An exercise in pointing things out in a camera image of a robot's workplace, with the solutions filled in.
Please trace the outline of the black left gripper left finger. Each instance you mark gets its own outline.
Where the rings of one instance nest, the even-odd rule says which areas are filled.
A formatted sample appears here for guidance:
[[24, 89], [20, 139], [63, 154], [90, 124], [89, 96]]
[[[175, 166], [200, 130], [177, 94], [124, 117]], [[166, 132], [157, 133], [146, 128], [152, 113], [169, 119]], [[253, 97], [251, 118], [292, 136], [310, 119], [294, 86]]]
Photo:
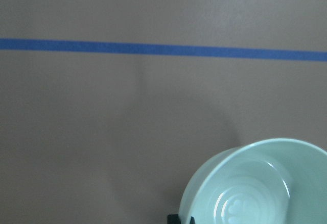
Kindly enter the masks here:
[[166, 224], [181, 224], [179, 211], [169, 213], [166, 218]]

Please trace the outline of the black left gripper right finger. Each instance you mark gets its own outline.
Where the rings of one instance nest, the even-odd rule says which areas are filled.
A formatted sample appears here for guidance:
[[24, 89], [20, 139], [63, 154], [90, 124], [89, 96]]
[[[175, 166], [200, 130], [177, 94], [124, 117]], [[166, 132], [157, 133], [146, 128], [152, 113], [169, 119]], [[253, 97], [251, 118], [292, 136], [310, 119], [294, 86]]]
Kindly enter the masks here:
[[193, 211], [190, 212], [190, 220], [189, 220], [189, 224], [195, 224], [195, 214]]

